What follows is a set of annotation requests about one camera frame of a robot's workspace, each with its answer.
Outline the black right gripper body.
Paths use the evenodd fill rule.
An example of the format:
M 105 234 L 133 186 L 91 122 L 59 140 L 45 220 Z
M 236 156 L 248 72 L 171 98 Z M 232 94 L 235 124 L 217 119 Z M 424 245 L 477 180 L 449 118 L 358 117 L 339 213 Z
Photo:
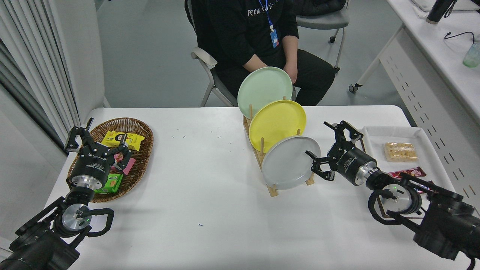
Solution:
M 367 180 L 367 172 L 377 167 L 377 161 L 365 152 L 349 146 L 343 149 L 333 146 L 330 149 L 330 169 L 341 174 L 353 185 L 362 185 Z

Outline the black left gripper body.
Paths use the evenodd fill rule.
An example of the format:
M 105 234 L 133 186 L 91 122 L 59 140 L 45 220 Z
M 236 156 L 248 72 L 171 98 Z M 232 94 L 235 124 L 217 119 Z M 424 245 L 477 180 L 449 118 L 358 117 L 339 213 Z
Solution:
M 70 179 L 77 176 L 89 176 L 97 180 L 106 180 L 111 166 L 113 166 L 113 157 L 104 157 L 104 152 L 100 150 L 92 153 L 89 147 L 84 146 L 79 151 L 79 157 L 70 174 Z

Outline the person's left hand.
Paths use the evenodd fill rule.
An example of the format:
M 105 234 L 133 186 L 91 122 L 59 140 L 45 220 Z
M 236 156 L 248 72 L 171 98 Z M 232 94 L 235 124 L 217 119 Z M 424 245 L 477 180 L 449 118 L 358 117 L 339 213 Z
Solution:
M 287 61 L 283 70 L 289 76 L 291 83 L 295 84 L 298 78 L 298 65 L 297 62 L 294 61 Z

